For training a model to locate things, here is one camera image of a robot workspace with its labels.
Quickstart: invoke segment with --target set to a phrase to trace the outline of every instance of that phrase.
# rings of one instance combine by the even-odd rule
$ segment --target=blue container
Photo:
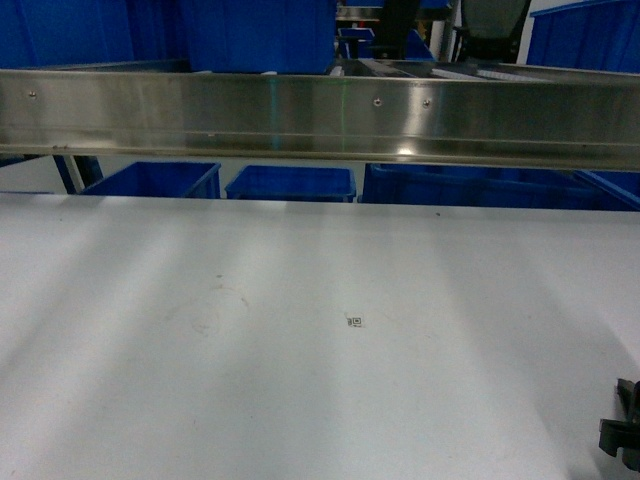
[[[640,0],[590,0],[531,16],[528,64],[640,72]]]
[[[136,60],[186,58],[187,38],[175,0],[127,0]]]
[[[548,170],[368,164],[363,203],[627,210],[607,194]]]
[[[2,0],[0,16],[0,68],[134,59],[125,0]]]
[[[180,0],[194,71],[322,73],[336,0]]]
[[[136,162],[81,195],[220,198],[219,163]]]
[[[356,182],[347,168],[248,165],[225,190],[231,199],[350,203]]]
[[[360,39],[358,42],[358,58],[373,58],[373,51],[371,50],[371,44],[375,38],[373,29],[339,28],[338,35],[341,37],[356,37]],[[342,58],[353,58],[351,55],[351,45],[348,40],[341,39],[339,48]],[[415,29],[409,30],[409,35],[407,35],[405,59],[413,61],[435,61],[431,51]]]
[[[640,211],[640,173],[577,171],[574,176],[607,192],[629,209]]]
[[[346,0],[347,7],[382,7],[384,0]],[[446,8],[449,0],[421,0],[420,8]]]

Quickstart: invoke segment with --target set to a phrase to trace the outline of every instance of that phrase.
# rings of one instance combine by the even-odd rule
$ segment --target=stainless steel rail
[[[451,16],[451,7],[445,8],[421,8],[416,15],[417,20],[447,20]],[[382,13],[382,7],[345,7],[339,6],[336,20],[359,22],[366,20],[378,20]]]
[[[0,152],[640,170],[638,76],[341,66],[341,77],[0,71]]]

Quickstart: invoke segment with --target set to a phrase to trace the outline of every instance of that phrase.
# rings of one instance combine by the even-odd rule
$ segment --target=black clamp
[[[622,448],[622,462],[640,472],[640,382],[618,379],[616,391],[626,421],[600,420],[600,448],[612,457]]]

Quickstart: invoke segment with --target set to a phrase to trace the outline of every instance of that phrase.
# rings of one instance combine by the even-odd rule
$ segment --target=small printed code
[[[347,324],[350,327],[362,327],[362,317],[347,317]]]

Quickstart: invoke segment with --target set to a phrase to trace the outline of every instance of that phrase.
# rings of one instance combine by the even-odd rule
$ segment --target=white table surface
[[[640,214],[0,196],[0,478],[635,479],[639,277]]]

